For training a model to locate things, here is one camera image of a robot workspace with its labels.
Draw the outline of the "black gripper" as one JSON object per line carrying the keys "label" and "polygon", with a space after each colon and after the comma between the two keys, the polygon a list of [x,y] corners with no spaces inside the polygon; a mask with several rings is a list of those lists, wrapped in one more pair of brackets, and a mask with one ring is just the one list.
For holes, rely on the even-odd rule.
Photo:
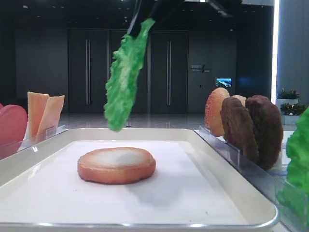
{"label": "black gripper", "polygon": [[[233,17],[237,8],[242,4],[242,0],[207,0],[210,5],[222,17]],[[156,23],[167,18],[181,5],[181,0],[158,0],[151,9],[147,18],[154,20]]]}

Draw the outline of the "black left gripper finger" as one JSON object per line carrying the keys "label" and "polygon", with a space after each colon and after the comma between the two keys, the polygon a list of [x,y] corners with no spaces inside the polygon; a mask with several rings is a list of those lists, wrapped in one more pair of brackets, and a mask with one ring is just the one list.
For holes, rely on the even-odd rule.
{"label": "black left gripper finger", "polygon": [[127,30],[127,35],[137,37],[140,32],[140,24],[145,18],[145,1],[136,0],[135,8],[132,16],[130,26]]}

